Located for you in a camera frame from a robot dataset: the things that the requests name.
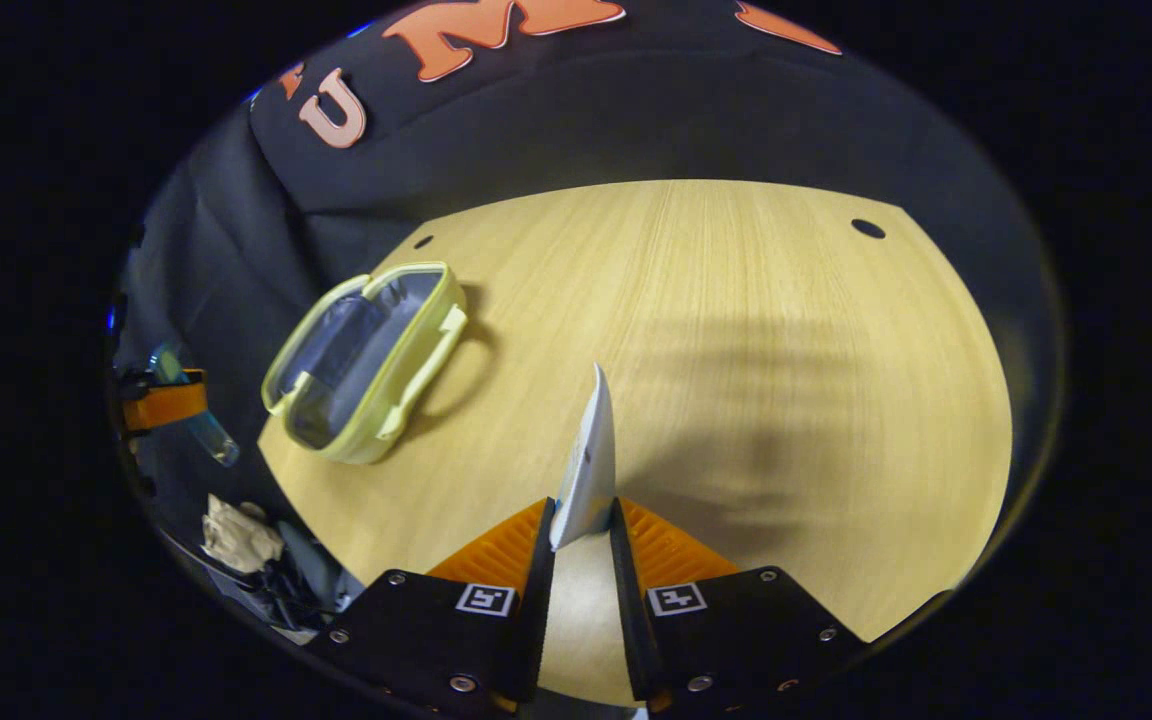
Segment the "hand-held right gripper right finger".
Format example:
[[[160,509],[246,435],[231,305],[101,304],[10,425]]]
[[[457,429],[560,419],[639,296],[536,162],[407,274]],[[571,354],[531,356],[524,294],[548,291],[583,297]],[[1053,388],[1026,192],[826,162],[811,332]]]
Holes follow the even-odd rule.
[[[738,564],[628,498],[609,539],[628,679],[649,714],[786,714],[870,644],[776,564]]]

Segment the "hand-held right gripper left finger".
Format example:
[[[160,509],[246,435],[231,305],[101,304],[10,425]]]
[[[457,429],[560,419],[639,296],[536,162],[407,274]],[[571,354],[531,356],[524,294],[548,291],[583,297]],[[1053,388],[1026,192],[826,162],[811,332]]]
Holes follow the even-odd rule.
[[[308,659],[410,717],[515,717],[538,689],[554,515],[541,498],[429,571],[382,571]]]

